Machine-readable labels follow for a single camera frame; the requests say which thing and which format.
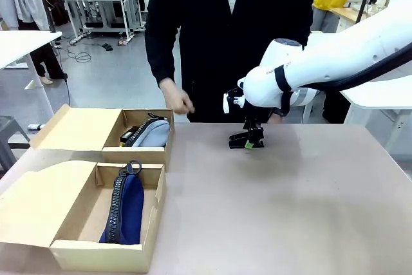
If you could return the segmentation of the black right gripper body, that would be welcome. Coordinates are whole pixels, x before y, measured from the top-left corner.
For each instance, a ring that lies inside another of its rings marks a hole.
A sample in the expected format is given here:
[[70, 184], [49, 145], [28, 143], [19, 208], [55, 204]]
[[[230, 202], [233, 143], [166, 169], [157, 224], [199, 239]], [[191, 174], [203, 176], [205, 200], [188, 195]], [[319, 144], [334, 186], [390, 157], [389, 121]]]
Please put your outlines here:
[[251, 129], [256, 129], [265, 121], [264, 108], [245, 106], [243, 112], [245, 115], [243, 130], [250, 131]]

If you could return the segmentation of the person's right hand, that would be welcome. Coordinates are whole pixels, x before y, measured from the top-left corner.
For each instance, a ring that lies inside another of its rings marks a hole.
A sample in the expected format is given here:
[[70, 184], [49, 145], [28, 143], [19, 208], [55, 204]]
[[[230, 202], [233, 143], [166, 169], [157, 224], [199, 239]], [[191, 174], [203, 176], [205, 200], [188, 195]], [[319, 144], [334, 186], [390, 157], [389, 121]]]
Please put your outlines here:
[[166, 106], [178, 115], [194, 113], [194, 105], [188, 94], [180, 89], [172, 79], [163, 79], [159, 87], [164, 95]]

